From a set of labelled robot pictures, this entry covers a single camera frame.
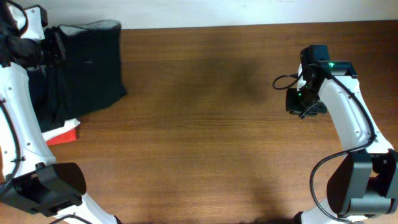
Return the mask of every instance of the white wall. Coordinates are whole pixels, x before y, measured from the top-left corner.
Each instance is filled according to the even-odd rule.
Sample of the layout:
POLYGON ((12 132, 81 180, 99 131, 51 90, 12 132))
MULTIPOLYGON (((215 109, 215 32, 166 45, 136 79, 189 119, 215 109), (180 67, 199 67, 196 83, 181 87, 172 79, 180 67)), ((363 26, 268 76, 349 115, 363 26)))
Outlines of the white wall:
POLYGON ((50 25, 117 19, 124 29, 398 19, 398 0, 15 0, 50 25))

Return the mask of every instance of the dark fabric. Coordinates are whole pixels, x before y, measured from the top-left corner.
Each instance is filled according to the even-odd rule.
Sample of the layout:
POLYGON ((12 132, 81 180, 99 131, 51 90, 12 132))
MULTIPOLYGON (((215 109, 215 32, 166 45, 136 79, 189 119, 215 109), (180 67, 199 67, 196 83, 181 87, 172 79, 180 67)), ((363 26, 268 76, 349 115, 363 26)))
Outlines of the dark fabric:
POLYGON ((65 35, 59 27, 46 30, 46 36, 60 33, 67 57, 44 69, 47 100, 34 106, 42 131, 107 108, 126 94, 121 83, 120 30, 118 25, 74 36, 65 35))

